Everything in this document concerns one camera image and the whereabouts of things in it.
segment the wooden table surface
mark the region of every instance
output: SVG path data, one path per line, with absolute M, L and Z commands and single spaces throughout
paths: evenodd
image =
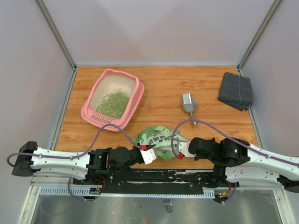
M 56 146 L 57 151 L 85 151 L 93 141 L 98 127 L 81 118 L 80 110 L 96 80 L 107 67 L 80 67 L 77 72 L 70 101 Z M 145 127 L 165 126 L 175 128 L 189 118 L 181 102 L 182 93 L 191 93 L 198 109 L 195 118 L 204 120 L 231 137 L 249 141 L 257 145 L 256 136 L 247 111 L 239 111 L 217 100 L 219 87 L 225 72 L 235 73 L 235 67 L 110 67 L 139 77 L 145 86 L 143 97 L 128 126 L 124 129 L 133 139 Z M 180 135 L 191 140 L 193 137 L 205 139 L 224 137 L 204 124 L 197 128 L 191 123 L 180 127 Z M 103 130 L 93 146 L 116 148 L 132 144 L 122 133 Z M 164 161 L 158 158 L 152 164 L 134 165 L 138 168 L 213 168 L 208 160 L 194 161 L 192 158 Z

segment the cat litter bag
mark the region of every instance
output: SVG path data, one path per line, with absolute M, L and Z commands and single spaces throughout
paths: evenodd
M 171 150 L 170 141 L 173 131 L 173 128 L 167 128 L 164 126 L 147 127 L 136 138 L 134 138 L 133 141 L 135 143 L 140 143 L 141 145 L 156 145 L 155 150 L 157 155 L 168 161 L 175 157 Z M 178 133 L 179 130 L 175 133 L 173 141 L 176 154 L 179 154 L 179 151 L 177 150 L 178 141 L 187 141 Z

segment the folded towel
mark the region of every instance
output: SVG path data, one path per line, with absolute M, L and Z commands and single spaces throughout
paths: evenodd
M 252 106 L 250 79 L 233 73 L 224 73 L 218 99 L 240 111 Z

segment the pink litter box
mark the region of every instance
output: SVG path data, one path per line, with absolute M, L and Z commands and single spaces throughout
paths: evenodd
M 109 117 L 96 111 L 105 97 L 120 90 L 129 97 L 127 107 L 121 118 Z M 88 99 L 84 103 L 81 109 L 81 117 L 97 127 L 103 127 L 105 124 L 115 124 L 124 129 L 132 118 L 143 92 L 144 85 L 136 76 L 124 71 L 106 69 L 94 84 Z M 119 131 L 112 126 L 107 126 L 105 129 L 113 132 Z

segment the white wall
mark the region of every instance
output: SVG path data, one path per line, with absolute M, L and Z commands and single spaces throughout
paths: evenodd
M 273 0 L 44 0 L 75 63 L 237 65 Z
M 71 69 L 33 0 L 0 1 L 0 21 L 0 222 L 15 224 L 31 178 L 6 158 L 29 140 L 50 146 Z
M 243 68 L 264 148 L 299 156 L 299 1 L 284 1 Z M 299 195 L 289 194 L 299 222 Z

